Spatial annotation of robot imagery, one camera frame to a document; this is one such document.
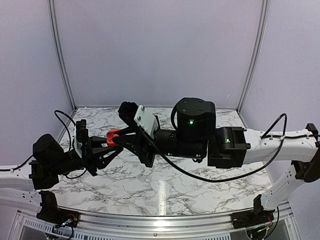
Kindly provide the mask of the red round cap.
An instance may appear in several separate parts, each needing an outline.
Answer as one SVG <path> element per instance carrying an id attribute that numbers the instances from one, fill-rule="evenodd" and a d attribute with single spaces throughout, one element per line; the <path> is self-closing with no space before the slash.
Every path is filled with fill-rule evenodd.
<path id="1" fill-rule="evenodd" d="M 120 130 L 120 129 L 115 128 L 115 129 L 111 129 L 111 130 L 109 130 L 109 131 L 107 132 L 107 134 L 106 134 L 106 138 L 107 138 L 106 144 L 107 144 L 108 147 L 117 147 L 117 146 L 118 146 L 118 144 L 116 144 L 116 143 L 114 142 L 114 138 L 115 138 L 115 137 L 118 137 L 118 135 L 116 134 L 116 132 L 118 132 L 119 130 Z"/>

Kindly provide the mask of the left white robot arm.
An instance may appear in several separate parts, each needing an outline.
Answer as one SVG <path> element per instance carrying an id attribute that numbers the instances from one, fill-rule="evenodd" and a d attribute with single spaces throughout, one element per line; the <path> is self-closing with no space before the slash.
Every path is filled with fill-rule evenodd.
<path id="1" fill-rule="evenodd" d="M 96 176 L 124 149 L 109 146 L 103 137 L 81 137 L 71 140 L 65 151 L 51 134 L 42 135 L 33 145 L 31 156 L 21 165 L 1 166 L 0 202 L 32 212 L 40 212 L 53 223 L 63 219 L 56 197 L 49 189 L 59 183 L 60 176 L 87 170 Z"/>

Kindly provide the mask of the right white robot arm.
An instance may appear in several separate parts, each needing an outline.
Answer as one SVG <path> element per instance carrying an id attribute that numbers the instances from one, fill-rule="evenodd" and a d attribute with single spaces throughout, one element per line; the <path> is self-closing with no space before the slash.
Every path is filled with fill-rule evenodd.
<path id="1" fill-rule="evenodd" d="M 170 157 L 189 158 L 196 163 L 206 160 L 209 167 L 218 169 L 290 161 L 288 170 L 270 190 L 254 199 L 254 208 L 247 214 L 252 224 L 260 223 L 298 187 L 320 178 L 320 136 L 311 123 L 295 132 L 218 128 L 215 104 L 195 97 L 182 98 L 173 107 L 172 129 L 162 129 L 154 114 L 134 102 L 123 102 L 118 115 L 127 127 L 111 130 L 108 145 L 126 148 L 149 168 L 156 155 L 165 160 Z"/>

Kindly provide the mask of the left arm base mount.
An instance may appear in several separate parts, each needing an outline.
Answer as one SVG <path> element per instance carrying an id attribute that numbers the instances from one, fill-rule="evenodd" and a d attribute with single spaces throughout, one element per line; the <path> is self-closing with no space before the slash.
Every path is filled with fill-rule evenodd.
<path id="1" fill-rule="evenodd" d="M 39 194 L 41 202 L 40 211 L 36 214 L 38 219 L 60 226 L 64 222 L 71 220 L 67 225 L 73 228 L 77 227 L 80 217 L 78 211 L 58 207 L 56 196 L 50 191 L 41 190 Z"/>

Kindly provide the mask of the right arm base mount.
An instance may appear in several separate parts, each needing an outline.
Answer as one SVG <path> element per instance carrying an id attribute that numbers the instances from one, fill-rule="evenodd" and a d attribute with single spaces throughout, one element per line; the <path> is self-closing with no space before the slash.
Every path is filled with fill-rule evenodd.
<path id="1" fill-rule="evenodd" d="M 253 209 L 234 212 L 230 215 L 234 229 L 247 228 L 274 220 L 275 209 L 266 210 L 261 198 L 261 194 L 254 198 Z"/>

